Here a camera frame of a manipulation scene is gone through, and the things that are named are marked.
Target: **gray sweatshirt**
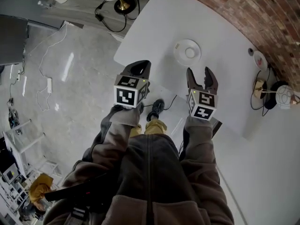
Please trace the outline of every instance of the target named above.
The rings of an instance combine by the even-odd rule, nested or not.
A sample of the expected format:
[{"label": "gray sweatshirt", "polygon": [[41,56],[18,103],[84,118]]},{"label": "gray sweatshirt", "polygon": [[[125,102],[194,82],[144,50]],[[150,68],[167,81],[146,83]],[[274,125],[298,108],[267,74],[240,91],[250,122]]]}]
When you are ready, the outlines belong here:
[{"label": "gray sweatshirt", "polygon": [[[74,215],[78,201],[61,199],[47,213],[45,225],[233,225],[219,184],[211,124],[187,118],[179,157],[166,135],[129,139],[139,117],[138,109],[113,107],[91,148],[66,177],[63,186],[68,188],[117,171],[106,189],[104,182],[99,183],[104,191],[94,196],[99,203],[87,205],[88,216],[78,219]],[[101,198],[110,196],[109,187],[114,190],[104,206]]]}]

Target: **sneaker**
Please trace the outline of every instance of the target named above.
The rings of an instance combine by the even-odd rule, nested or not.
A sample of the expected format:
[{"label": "sneaker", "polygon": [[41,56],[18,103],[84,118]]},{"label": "sneaker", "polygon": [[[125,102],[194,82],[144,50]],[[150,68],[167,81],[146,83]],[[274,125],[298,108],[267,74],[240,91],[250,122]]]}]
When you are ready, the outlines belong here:
[{"label": "sneaker", "polygon": [[147,122],[151,121],[152,116],[159,118],[159,114],[161,114],[164,108],[165,108],[165,102],[162,99],[156,100],[152,105],[152,111],[147,116]]}]

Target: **sleeve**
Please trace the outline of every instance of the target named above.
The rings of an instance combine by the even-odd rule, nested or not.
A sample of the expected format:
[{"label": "sleeve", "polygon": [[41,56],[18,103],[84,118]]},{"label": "sleeve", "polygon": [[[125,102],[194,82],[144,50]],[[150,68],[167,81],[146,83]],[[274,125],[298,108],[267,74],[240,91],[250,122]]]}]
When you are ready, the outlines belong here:
[{"label": "sleeve", "polygon": [[181,166],[212,225],[233,225],[233,216],[220,186],[212,143],[212,125],[189,116],[183,130]]},{"label": "sleeve", "polygon": [[97,177],[114,168],[128,146],[132,127],[138,125],[138,108],[127,110],[116,105],[101,122],[101,131],[92,146],[86,150],[82,160],[73,166],[64,182],[64,187],[71,187]]}]

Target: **fiducial marker cube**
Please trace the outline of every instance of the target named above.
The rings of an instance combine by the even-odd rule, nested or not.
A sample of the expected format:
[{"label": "fiducial marker cube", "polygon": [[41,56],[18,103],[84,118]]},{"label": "fiducial marker cube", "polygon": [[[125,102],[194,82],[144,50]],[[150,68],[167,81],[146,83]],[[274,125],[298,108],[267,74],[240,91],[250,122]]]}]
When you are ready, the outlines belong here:
[{"label": "fiducial marker cube", "polygon": [[114,103],[122,106],[137,107],[147,96],[148,80],[117,75],[114,84]]},{"label": "fiducial marker cube", "polygon": [[217,95],[191,89],[188,107],[192,117],[210,120],[217,109]]}]

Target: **brass lamp base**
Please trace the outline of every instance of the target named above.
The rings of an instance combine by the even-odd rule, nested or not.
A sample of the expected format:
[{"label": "brass lamp base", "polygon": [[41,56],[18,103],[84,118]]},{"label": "brass lamp base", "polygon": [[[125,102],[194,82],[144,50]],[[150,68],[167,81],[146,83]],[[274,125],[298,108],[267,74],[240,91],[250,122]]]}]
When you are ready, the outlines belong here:
[{"label": "brass lamp base", "polygon": [[135,9],[135,0],[117,0],[114,10],[119,14],[128,14]]}]

